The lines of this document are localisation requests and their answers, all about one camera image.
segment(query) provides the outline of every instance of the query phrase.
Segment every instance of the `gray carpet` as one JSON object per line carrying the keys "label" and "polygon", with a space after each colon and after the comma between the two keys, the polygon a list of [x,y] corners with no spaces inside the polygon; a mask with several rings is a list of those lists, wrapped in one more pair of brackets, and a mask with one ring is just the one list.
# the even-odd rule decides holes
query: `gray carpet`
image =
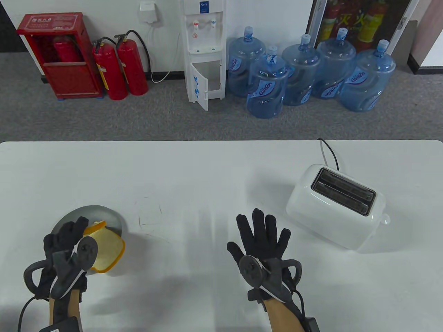
{"label": "gray carpet", "polygon": [[438,139],[443,76],[397,70],[377,107],[364,114],[337,101],[285,107],[272,120],[249,115],[245,100],[187,100],[184,81],[150,84],[142,97],[57,101],[27,53],[0,54],[0,142],[28,140]]}

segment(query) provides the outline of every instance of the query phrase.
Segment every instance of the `baseboard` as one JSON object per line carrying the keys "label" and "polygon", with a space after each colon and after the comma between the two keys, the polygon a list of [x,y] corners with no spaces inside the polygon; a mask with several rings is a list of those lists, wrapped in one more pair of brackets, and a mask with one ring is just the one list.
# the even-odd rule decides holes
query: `baseboard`
{"label": "baseboard", "polygon": [[[152,78],[153,78],[155,81],[159,81],[159,80],[161,80],[163,77],[165,77],[167,73],[168,73],[167,71],[158,71],[158,72],[154,72],[154,73],[152,74]],[[145,76],[146,76],[146,79],[147,79],[148,81],[150,81],[150,80],[151,80],[151,73],[149,72],[149,73],[144,73],[144,74],[145,74]],[[42,75],[40,79],[42,80],[42,82],[43,82],[44,84],[49,83],[49,82],[48,82],[48,79],[46,78],[45,75]],[[184,71],[171,71],[171,72],[169,73],[169,75],[165,78],[165,81],[166,81],[166,80],[184,80],[184,79],[185,79],[185,72],[184,72]]]}
{"label": "baseboard", "polygon": [[409,54],[408,66],[415,75],[441,75],[443,67],[420,67],[412,54]]}

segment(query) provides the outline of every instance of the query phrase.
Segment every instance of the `toaster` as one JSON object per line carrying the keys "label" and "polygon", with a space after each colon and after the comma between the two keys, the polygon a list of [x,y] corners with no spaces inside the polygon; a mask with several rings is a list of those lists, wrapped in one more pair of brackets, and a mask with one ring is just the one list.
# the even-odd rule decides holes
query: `toaster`
{"label": "toaster", "polygon": [[295,186],[288,215],[321,236],[357,250],[380,224],[388,224],[379,191],[330,167],[311,165]]}

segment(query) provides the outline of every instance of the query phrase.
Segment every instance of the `black glove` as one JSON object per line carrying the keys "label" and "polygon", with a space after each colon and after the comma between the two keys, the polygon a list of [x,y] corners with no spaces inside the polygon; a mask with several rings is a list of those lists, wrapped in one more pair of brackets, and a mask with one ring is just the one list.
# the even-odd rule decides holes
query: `black glove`
{"label": "black glove", "polygon": [[[246,255],[253,256],[260,261],[271,258],[281,259],[288,246],[291,231],[284,228],[277,241],[277,225],[275,217],[272,215],[267,215],[265,217],[263,211],[257,208],[252,212],[252,221],[254,234],[252,233],[246,216],[241,214],[237,216],[237,226],[245,247]],[[234,242],[229,242],[227,249],[238,265],[240,259],[244,256],[239,246]],[[294,285],[290,285],[292,278],[291,272],[288,268],[282,270],[282,279],[282,282],[287,284],[288,289],[291,290],[295,287]],[[252,289],[248,292],[249,301],[263,303],[263,301],[271,298],[272,296],[262,289]],[[287,303],[287,305],[291,306],[292,311],[294,310],[295,305],[293,302]],[[302,317],[298,308],[296,308],[296,314],[298,317]]]}
{"label": "black glove", "polygon": [[[70,256],[74,246],[83,237],[83,232],[88,227],[89,220],[80,217],[76,222],[70,221],[64,224],[57,234],[48,234],[43,239],[43,248],[46,255],[47,267],[42,270],[40,282],[35,293],[37,299],[49,298],[51,285],[57,273],[55,272],[52,254],[57,251],[66,251],[66,255]],[[87,281],[86,273],[76,281],[73,289],[86,291]]]}

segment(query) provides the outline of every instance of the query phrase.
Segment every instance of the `water bottle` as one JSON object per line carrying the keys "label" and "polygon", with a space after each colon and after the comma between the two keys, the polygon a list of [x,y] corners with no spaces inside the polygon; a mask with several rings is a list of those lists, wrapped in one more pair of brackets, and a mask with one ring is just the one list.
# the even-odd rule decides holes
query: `water bottle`
{"label": "water bottle", "polygon": [[345,79],[355,68],[355,47],[345,40],[348,29],[340,28],[337,38],[321,42],[317,50],[321,65],[317,71],[312,95],[317,98],[334,98]]}
{"label": "water bottle", "polygon": [[320,64],[320,54],[309,46],[310,35],[303,35],[300,44],[287,47],[281,57],[289,65],[288,86],[283,104],[298,106],[309,100],[315,74]]}
{"label": "water bottle", "polygon": [[376,50],[357,55],[355,71],[340,92],[340,101],[347,109],[366,112],[377,104],[396,67],[394,59],[386,54],[388,46],[383,39]]}
{"label": "water bottle", "polygon": [[270,119],[281,112],[288,83],[289,67],[277,56],[277,47],[270,46],[268,54],[251,65],[250,92],[246,108],[252,115]]}
{"label": "water bottle", "polygon": [[252,27],[245,28],[245,36],[229,46],[228,88],[238,97],[248,95],[248,79],[251,64],[266,52],[263,42],[252,37]]}

